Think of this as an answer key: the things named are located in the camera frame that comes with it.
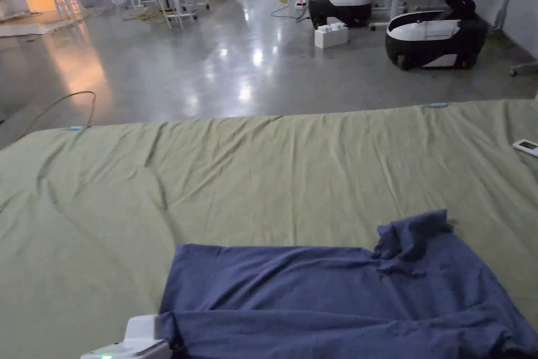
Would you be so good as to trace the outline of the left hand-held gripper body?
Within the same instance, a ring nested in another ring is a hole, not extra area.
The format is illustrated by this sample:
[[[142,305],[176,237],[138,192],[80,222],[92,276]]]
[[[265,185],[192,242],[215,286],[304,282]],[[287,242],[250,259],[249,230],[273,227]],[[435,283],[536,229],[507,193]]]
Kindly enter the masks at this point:
[[[171,358],[158,315],[129,319],[123,340],[83,354],[81,358]]]

